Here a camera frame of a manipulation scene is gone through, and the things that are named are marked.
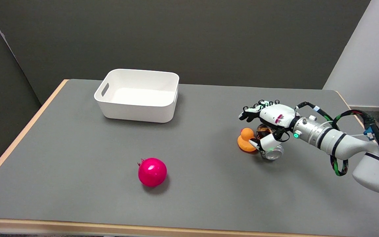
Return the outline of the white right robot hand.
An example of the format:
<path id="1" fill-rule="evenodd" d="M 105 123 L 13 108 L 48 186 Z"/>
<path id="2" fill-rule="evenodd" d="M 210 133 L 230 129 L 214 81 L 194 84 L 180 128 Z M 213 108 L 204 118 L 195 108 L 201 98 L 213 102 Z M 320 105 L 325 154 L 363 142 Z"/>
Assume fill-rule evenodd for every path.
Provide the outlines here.
<path id="1" fill-rule="evenodd" d="M 256 150 L 267 152 L 285 142 L 282 140 L 282 136 L 288 132 L 293 132 L 294 124 L 300 119 L 300 116 L 289 106 L 280 103 L 270 104 L 270 102 L 265 101 L 254 107 L 245 106 L 238 118 L 247 122 L 259 118 L 263 124 L 272 129 L 273 132 L 264 138 L 249 140 L 249 143 Z"/>

